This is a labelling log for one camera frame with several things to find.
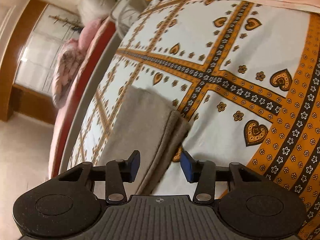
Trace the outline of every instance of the orange stripe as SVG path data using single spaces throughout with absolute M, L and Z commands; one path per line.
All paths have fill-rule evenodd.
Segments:
M 212 61 L 214 55 L 217 52 L 217 49 L 224 37 L 224 35 L 227 33 L 227 30 L 230 29 L 230 25 L 232 24 L 232 22 L 235 20 L 235 18 L 237 17 L 237 14 L 239 13 L 239 11 L 241 10 L 242 6 L 245 4 L 246 2 L 241 1 L 238 6 L 236 7 L 236 9 L 233 11 L 232 16 L 229 18 L 228 23 L 225 25 L 225 27 L 223 28 L 223 30 L 220 32 L 219 37 L 217 38 L 217 40 L 215 41 L 212 49 L 209 52 L 208 57 L 206 58 L 206 63 L 204 64 L 204 66 L 207 67 L 209 66 L 210 62 Z
M 255 113 L 257 116 L 260 116 L 271 123 L 275 121 L 276 116 L 270 113 L 269 111 L 253 104 L 251 101 L 245 100 L 237 96 L 236 94 L 230 93 L 229 91 L 225 90 L 223 87 L 220 87 L 217 84 L 210 84 L 210 87 L 208 90 L 214 90 L 216 93 L 218 93 L 222 97 L 232 101 L 233 103 L 236 103 L 237 105 L 249 110 L 250 112 Z
M 317 212 L 316 216 L 314 216 L 314 218 L 307 223 L 304 227 L 302 227 L 302 229 L 300 230 L 298 236 L 301 239 L 307 239 L 308 236 L 313 232 L 313 230 L 315 230 L 320 224 L 320 217 L 319 217 L 319 212 Z
M 81 162 L 85 162 L 85 157 L 84 157 L 84 147 L 83 147 L 83 138 L 82 138 L 82 131 L 80 129 L 79 132 L 80 135 L 80 152 L 81 152 Z
M 189 112 L 186 114 L 185 119 L 190 120 L 191 117 L 193 116 L 194 112 L 196 109 L 199 107 L 199 105 L 202 102 L 202 99 L 204 98 L 205 94 L 207 93 L 209 89 L 209 84 L 206 84 L 200 91 L 198 97 L 196 98 L 195 103 L 193 104 L 192 108 L 189 110 Z
M 190 61 L 187 61 L 187 60 L 183 60 L 183 59 L 178 59 L 178 58 L 174 58 L 174 57 L 170 57 L 170 56 L 166 56 L 166 55 L 152 53 L 152 52 L 147 53 L 147 52 L 143 52 L 143 51 L 135 50 L 135 49 L 118 49 L 116 51 L 116 54 L 123 55 L 123 56 L 125 56 L 127 58 L 134 59 L 134 60 L 137 60 L 137 61 L 141 61 L 140 58 L 128 55 L 125 52 L 132 52 L 132 53 L 136 53 L 136 54 L 144 55 L 144 56 L 148 55 L 150 57 L 154 57 L 154 58 L 162 59 L 162 60 L 167 60 L 167 61 L 170 61 L 172 63 L 178 64 L 178 65 L 181 65 L 181 66 L 184 66 L 184 67 L 187 67 L 187 68 L 191 68 L 191 69 L 194 69 L 194 70 L 205 71 L 203 65 L 200 65 L 200 64 L 197 64 L 197 63 L 193 63 L 193 62 L 190 62 Z M 148 65 L 149 64 L 151 65 L 153 63 L 153 62 L 147 61 L 147 60 L 145 60 L 144 62 L 146 64 L 148 64 Z
M 151 40 L 151 43 L 149 44 L 146 52 L 151 52 L 153 47 L 155 46 L 156 42 L 158 41 L 158 39 L 160 38 L 160 36 L 162 35 L 162 33 L 164 32 L 164 30 L 166 29 L 166 27 L 168 26 L 168 24 L 171 22 L 171 20 L 173 19 L 173 17 L 176 16 L 177 12 L 181 9 L 181 7 L 185 4 L 186 2 L 182 2 L 180 4 L 178 4 L 173 10 L 172 12 L 167 16 L 167 18 L 165 19 L 164 23 L 162 23 L 162 25 L 160 26 L 160 28 L 156 31 L 156 35 L 153 37 L 153 39 Z
M 199 79 L 196 79 L 196 81 L 194 81 L 192 83 L 192 85 L 190 86 L 190 88 L 188 89 L 188 92 L 186 93 L 186 95 L 184 96 L 183 100 L 181 101 L 177 111 L 181 112 L 182 109 L 184 108 L 184 106 L 186 105 L 186 103 L 189 101 L 189 98 L 191 97 L 191 95 L 193 94 L 193 92 L 195 91 L 196 86 L 199 84 Z
M 217 72 L 219 76 L 224 76 L 227 80 L 232 81 L 233 83 L 242 86 L 248 90 L 251 90 L 252 92 L 255 92 L 257 94 L 260 94 L 262 96 L 265 96 L 267 98 L 272 99 L 273 101 L 277 101 L 281 104 L 283 102 L 283 99 L 285 97 L 273 92 L 272 90 L 266 89 L 264 87 L 261 87 L 255 83 L 251 83 L 248 80 L 242 79 L 239 76 L 234 75 L 233 73 L 227 71 L 227 70 L 220 70 Z
M 315 26 L 317 24 L 318 20 L 319 20 L 319 16 L 317 16 L 316 14 L 311 14 L 309 27 L 311 25 Z M 319 39 L 319 34 L 315 35 L 309 29 L 307 37 L 306 37 L 305 48 L 309 48 L 309 44 L 319 44 L 319 42 L 316 39 Z M 313 47 L 313 49 L 316 50 L 316 55 L 317 55 L 319 53 L 319 47 Z M 295 118 L 297 117 L 297 114 L 299 113 L 299 108 L 295 108 L 294 104 L 297 102 L 300 104 L 300 106 L 302 105 L 302 103 L 304 101 L 304 97 L 306 96 L 305 92 L 307 91 L 307 89 L 304 89 L 302 87 L 302 84 L 306 83 L 307 87 L 308 87 L 309 83 L 311 82 L 310 78 L 307 78 L 305 76 L 305 74 L 308 73 L 310 76 L 312 76 L 312 71 L 310 69 L 308 69 L 307 66 L 312 65 L 314 67 L 316 64 L 317 58 L 316 58 L 316 55 L 314 55 L 312 53 L 313 49 L 309 49 L 308 51 L 304 50 L 302 52 L 299 66 L 298 66 L 297 71 L 296 71 L 294 78 L 293 78 L 294 80 L 298 79 L 299 84 L 295 84 L 293 82 L 291 85 L 291 89 L 295 89 L 296 92 L 294 94 L 292 94 L 291 92 L 288 93 L 287 100 L 283 100 L 282 109 L 277 117 L 277 120 L 279 120 L 280 123 L 274 121 L 272 127 L 270 128 L 270 129 L 275 128 L 277 130 L 277 132 L 275 134 L 272 134 L 270 132 L 268 133 L 266 139 L 261 144 L 261 146 L 259 147 L 259 149 L 257 150 L 257 152 L 254 154 L 254 156 L 252 157 L 252 159 L 250 160 L 250 162 L 247 165 L 247 167 L 256 171 L 259 174 L 263 174 L 265 172 L 265 170 L 268 169 L 268 167 L 272 163 L 273 159 L 276 157 L 277 153 L 280 151 L 278 148 L 275 149 L 273 147 L 273 145 L 275 143 L 277 143 L 278 147 L 281 147 L 282 143 L 284 142 L 285 138 L 287 137 L 288 133 L 290 132 L 290 128 L 287 129 L 285 127 L 285 124 L 288 123 L 288 124 L 290 124 L 290 127 L 292 127 L 292 125 L 295 121 Z M 300 91 L 304 91 L 303 97 L 299 96 Z M 295 114 L 295 118 L 290 117 L 291 113 Z M 280 133 L 284 134 L 283 138 L 279 137 Z M 260 170 L 261 165 L 265 166 L 264 170 Z
M 140 16 L 143 16 L 145 14 L 152 13 L 152 12 L 155 12 L 155 11 L 160 10 L 162 8 L 165 8 L 165 7 L 168 7 L 168 6 L 171 6 L 171 5 L 175 5 L 177 3 L 185 2 L 185 1 L 189 1 L 189 0 L 172 0 L 172 1 L 164 3 L 164 4 L 159 4 L 159 5 L 156 5 L 156 6 L 154 6 L 153 8 L 151 8 L 149 10 L 143 11 L 140 14 Z
M 228 21 L 228 24 L 226 26 L 226 28 L 224 30 L 227 30 L 227 27 L 229 29 L 230 25 L 232 24 L 232 22 L 235 20 L 235 18 L 237 17 L 237 14 L 239 13 L 239 10 L 241 10 L 242 6 L 245 4 L 246 2 L 242 1 L 238 6 L 237 9 L 235 10 L 235 12 L 232 14 L 232 17 L 230 18 L 230 20 Z M 247 17 L 247 15 L 249 14 L 251 8 L 253 6 L 253 3 L 249 3 L 248 2 L 248 6 L 247 8 L 244 10 L 243 15 L 241 16 L 240 20 L 236 23 L 236 26 L 233 28 L 233 32 L 229 38 L 229 42 L 224 46 L 223 52 L 221 54 L 221 57 L 219 58 L 219 60 L 217 61 L 217 64 L 214 68 L 214 70 L 219 70 L 220 65 L 222 64 L 223 60 L 227 57 L 227 55 L 229 54 L 230 49 L 232 48 L 233 44 L 235 43 L 236 37 L 238 35 L 238 32 L 240 30 L 240 27 L 242 25 L 242 23 L 244 22 L 245 18 Z M 222 34 L 220 34 L 219 36 L 219 40 L 222 40 L 223 38 Z
M 320 95 L 317 95 L 316 99 L 315 100 L 320 100 Z M 291 188 L 295 182 L 297 181 L 297 179 L 299 178 L 300 174 L 303 172 L 303 170 L 305 169 L 305 164 L 307 163 L 308 159 L 312 156 L 312 152 L 313 150 L 315 149 L 316 147 L 316 144 L 318 142 L 318 140 L 320 139 L 320 134 L 317 134 L 316 133 L 316 127 L 319 127 L 320 128 L 320 120 L 319 120 L 319 110 L 317 109 L 318 107 L 316 105 L 314 105 L 313 109 L 312 109 L 312 113 L 313 112 L 316 112 L 317 113 L 317 116 L 318 118 L 313 118 L 312 115 L 309 116 L 308 118 L 308 122 L 307 123 L 312 123 L 312 129 L 308 128 L 308 126 L 306 125 L 303 129 L 303 131 L 301 132 L 301 135 L 304 134 L 304 133 L 307 133 L 308 134 L 308 139 L 307 140 L 304 140 L 302 138 L 302 136 L 300 135 L 300 139 L 299 141 L 297 142 L 296 145 L 301 145 L 302 146 L 302 149 L 300 151 L 297 150 L 297 147 L 295 147 L 291 153 L 291 156 L 295 156 L 295 162 L 292 162 L 290 160 L 290 158 L 286 161 L 284 167 L 288 167 L 289 168 L 289 172 L 287 173 L 284 173 L 284 170 L 282 169 L 279 173 L 278 173 L 278 176 L 276 178 L 281 178 L 282 181 L 280 183 L 281 186 L 283 186 L 284 184 L 288 184 L 289 185 L 289 188 Z M 309 141 L 311 139 L 314 139 L 316 142 L 314 145 L 311 145 L 309 143 Z M 309 155 L 308 156 L 305 156 L 304 155 L 304 152 L 305 151 L 308 151 L 309 152 Z M 303 163 L 303 167 L 302 168 L 298 168 L 298 163 L 299 162 L 302 162 Z M 292 179 L 291 178 L 291 174 L 292 174 L 292 170 L 294 170 L 294 172 L 297 174 L 297 178 L 296 179 Z M 312 177 L 311 179 L 309 180 L 309 183 L 310 184 L 313 184 L 312 183 L 313 180 L 312 180 Z M 307 187 L 304 189 L 303 193 L 301 194 L 301 197 L 304 197 L 305 198 L 305 203 L 308 203 L 308 202 L 311 202 L 312 199 L 313 199 L 313 196 L 311 196 L 311 199 L 308 198 L 308 195 L 312 195 L 310 194 L 310 192 L 307 192 L 307 195 L 305 196 L 306 194 L 306 191 L 307 191 Z

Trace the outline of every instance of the gray blanket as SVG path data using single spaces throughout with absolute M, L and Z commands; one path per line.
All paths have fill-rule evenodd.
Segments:
M 158 94 L 128 87 L 116 123 L 98 165 L 127 159 L 140 151 L 140 168 L 133 183 L 124 183 L 127 196 L 148 195 L 168 168 L 190 124 Z

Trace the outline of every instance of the patterned bedspread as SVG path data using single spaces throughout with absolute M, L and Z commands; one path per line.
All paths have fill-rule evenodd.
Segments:
M 128 85 L 152 89 L 192 123 L 185 150 L 217 165 L 247 164 L 298 194 L 308 210 L 299 236 L 313 238 L 320 232 L 319 27 L 316 14 L 245 1 L 153 0 L 99 84 L 69 167 L 97 163 Z M 172 163 L 153 194 L 193 195 L 195 187 Z M 217 195 L 224 189 L 217 185 Z

